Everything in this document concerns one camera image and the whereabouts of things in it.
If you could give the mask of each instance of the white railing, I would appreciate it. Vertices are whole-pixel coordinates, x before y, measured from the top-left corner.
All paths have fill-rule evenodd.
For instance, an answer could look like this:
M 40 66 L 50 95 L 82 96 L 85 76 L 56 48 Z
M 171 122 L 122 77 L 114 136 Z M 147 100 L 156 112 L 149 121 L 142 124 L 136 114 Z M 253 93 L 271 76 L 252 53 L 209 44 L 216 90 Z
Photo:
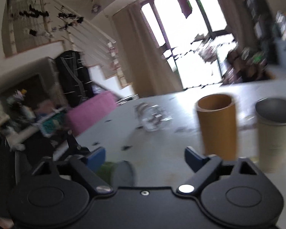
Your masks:
M 32 13 L 30 8 L 42 13 L 47 11 L 49 16 L 23 15 L 25 11 Z M 12 54 L 63 40 L 65 50 L 84 53 L 86 66 L 100 66 L 105 78 L 116 75 L 121 87 L 127 85 L 113 50 L 116 41 L 85 18 L 77 23 L 77 19 L 82 16 L 59 0 L 15 0 L 8 8 L 8 13 Z M 73 14 L 76 18 L 59 17 L 59 13 Z

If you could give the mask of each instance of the beige curtain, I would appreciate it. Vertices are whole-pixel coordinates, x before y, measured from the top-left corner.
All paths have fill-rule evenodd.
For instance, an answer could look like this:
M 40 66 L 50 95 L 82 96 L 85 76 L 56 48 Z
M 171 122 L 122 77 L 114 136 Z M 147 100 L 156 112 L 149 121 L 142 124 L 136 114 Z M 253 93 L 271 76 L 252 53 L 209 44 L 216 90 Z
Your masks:
M 141 14 L 139 3 L 133 3 L 112 17 L 125 61 L 121 63 L 126 79 L 133 83 L 139 97 L 163 95 L 182 90 L 182 84 L 161 58 L 159 49 Z
M 235 40 L 238 42 L 239 51 L 245 47 L 257 50 L 257 39 L 254 24 L 243 0 L 218 0 L 223 15 Z

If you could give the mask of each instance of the staircase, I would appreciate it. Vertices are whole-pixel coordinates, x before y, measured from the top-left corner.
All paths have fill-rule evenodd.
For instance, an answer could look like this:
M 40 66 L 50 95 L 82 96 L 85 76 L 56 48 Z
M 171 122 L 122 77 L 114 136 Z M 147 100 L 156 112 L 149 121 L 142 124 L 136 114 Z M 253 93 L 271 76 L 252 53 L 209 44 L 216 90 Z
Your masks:
M 133 92 L 119 65 L 116 41 L 70 7 L 59 0 L 14 0 L 7 9 L 12 55 L 61 40 L 64 50 L 82 52 L 96 84 L 125 89 L 119 92 L 124 97 Z

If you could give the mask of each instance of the white cup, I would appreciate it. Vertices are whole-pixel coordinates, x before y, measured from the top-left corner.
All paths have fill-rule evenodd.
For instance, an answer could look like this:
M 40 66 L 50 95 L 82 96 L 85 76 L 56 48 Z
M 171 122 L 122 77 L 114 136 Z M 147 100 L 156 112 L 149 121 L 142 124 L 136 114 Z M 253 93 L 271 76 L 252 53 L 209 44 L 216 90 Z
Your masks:
M 286 100 L 264 98 L 255 104 L 259 167 L 275 172 L 286 161 Z

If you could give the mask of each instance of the pink fabric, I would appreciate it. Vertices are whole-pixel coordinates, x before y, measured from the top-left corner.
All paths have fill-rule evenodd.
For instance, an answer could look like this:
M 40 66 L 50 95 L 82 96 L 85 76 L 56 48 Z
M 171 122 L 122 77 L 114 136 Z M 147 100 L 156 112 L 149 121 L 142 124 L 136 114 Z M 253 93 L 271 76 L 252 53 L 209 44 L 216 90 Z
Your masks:
M 116 97 L 110 91 L 105 91 L 68 111 L 67 123 L 73 135 L 78 136 L 116 107 Z

